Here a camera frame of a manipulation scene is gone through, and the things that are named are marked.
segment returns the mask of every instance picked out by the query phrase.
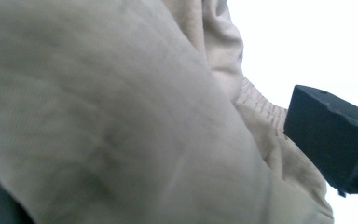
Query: black rectangular object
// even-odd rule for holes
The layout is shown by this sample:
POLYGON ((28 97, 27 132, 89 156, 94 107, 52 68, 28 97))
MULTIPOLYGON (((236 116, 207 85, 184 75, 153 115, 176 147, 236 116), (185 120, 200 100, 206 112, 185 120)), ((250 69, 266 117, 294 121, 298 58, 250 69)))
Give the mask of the black rectangular object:
POLYGON ((284 133, 340 193, 358 193, 358 107, 335 95, 295 86, 284 133))

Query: beige fabric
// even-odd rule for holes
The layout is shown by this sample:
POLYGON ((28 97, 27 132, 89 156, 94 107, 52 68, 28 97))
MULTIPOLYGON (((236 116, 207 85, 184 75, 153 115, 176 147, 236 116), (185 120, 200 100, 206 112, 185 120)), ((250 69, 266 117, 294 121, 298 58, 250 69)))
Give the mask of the beige fabric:
POLYGON ((242 82, 225 1, 0 1, 0 182, 37 223, 332 223, 242 82))

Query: textured fabric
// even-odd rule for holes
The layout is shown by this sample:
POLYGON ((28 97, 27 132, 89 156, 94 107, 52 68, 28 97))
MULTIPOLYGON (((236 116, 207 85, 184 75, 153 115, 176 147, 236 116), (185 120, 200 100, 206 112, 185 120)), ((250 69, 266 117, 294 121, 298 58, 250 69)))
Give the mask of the textured fabric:
POLYGON ((241 51, 225 1, 0 1, 0 183, 36 223, 332 223, 241 51))

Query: light gray cloth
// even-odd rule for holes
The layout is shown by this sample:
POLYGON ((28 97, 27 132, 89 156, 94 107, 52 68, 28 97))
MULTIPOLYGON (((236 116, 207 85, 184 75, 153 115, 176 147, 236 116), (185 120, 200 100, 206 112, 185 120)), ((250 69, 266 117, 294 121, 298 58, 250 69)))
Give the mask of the light gray cloth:
POLYGON ((0 183, 36 223, 333 223, 241 51, 226 1, 0 0, 0 183))

